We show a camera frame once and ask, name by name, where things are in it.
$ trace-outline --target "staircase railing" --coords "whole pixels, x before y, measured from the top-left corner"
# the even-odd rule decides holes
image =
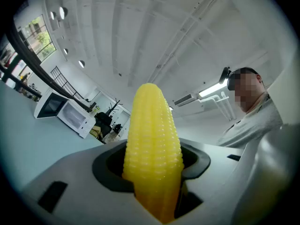
[[[54,79],[54,81],[61,86],[66,92],[71,94],[76,99],[84,99],[83,96],[81,96],[75,88],[68,82],[68,80],[64,77],[64,75],[60,72],[58,67],[56,66],[51,72],[51,75]]]

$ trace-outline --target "fluorescent light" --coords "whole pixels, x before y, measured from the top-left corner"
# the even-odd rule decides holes
[[[217,84],[211,86],[210,88],[205,89],[202,92],[199,92],[199,95],[201,97],[205,97],[206,95],[209,95],[209,94],[211,94],[211,93],[213,93],[213,92],[215,92],[215,91],[217,91],[217,90],[219,90],[219,89],[221,89],[223,87],[226,87],[227,86],[227,80],[228,79],[225,79],[222,84],[217,83]]]
[[[84,66],[85,66],[85,62],[84,62],[84,61],[82,61],[82,60],[79,60],[78,62],[79,62],[79,64],[80,64],[80,66],[81,66],[82,68],[84,68]]]
[[[60,17],[62,19],[65,19],[67,14],[68,14],[68,10],[65,7],[60,7]]]
[[[50,12],[50,17],[52,18],[52,20],[54,20],[55,17],[56,17],[56,13],[55,12]]]

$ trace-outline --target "man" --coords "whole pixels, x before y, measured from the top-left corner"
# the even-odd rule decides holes
[[[21,82],[22,82],[22,83],[24,83],[24,81],[27,81],[28,75],[30,75],[30,73],[26,73],[26,74],[22,77],[22,79],[21,79]],[[15,84],[14,90],[19,91],[20,88],[21,88],[20,84],[16,83],[16,84]]]
[[[218,146],[245,148],[251,140],[260,139],[282,125],[262,78],[255,70],[243,67],[231,72],[227,87],[234,90],[235,102],[246,115],[223,133],[217,142]]]

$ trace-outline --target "ceiling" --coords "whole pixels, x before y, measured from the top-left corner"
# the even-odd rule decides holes
[[[50,22],[66,59],[128,110],[143,83],[172,105],[215,84],[227,66],[253,67],[265,85],[276,78],[264,37],[232,0],[46,0],[48,13],[60,6],[68,15]]]

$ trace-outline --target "microwave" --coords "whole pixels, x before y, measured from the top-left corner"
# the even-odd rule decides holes
[[[49,88],[40,98],[34,111],[34,117],[58,117],[72,128],[79,136],[85,138],[95,125],[96,120],[74,100],[60,95]]]

